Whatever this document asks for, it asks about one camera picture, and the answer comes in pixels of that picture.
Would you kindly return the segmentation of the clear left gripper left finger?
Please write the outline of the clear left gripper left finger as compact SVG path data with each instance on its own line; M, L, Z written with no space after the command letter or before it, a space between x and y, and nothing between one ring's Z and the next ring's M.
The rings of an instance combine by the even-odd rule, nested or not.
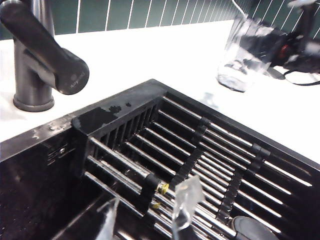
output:
M99 232L96 236L96 240L112 240L114 237L114 227L117 217L117 209L120 203L120 198L114 197L111 200L104 203L97 209L98 213L102 213L103 221L99 227Z

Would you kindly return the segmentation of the clear left gripper right finger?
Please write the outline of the clear left gripper right finger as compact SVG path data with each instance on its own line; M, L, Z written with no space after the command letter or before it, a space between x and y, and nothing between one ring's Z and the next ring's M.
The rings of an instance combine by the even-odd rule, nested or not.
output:
M174 240L198 240L192 226L197 204L205 200L200 177L194 175L175 186L171 232Z

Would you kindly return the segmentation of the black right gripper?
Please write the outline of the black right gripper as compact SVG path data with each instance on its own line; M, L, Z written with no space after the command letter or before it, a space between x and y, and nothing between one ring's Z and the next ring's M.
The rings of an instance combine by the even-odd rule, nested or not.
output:
M298 26L283 34L271 60L271 66L280 66L291 72L318 74L320 72L320 41L309 37L309 26Z

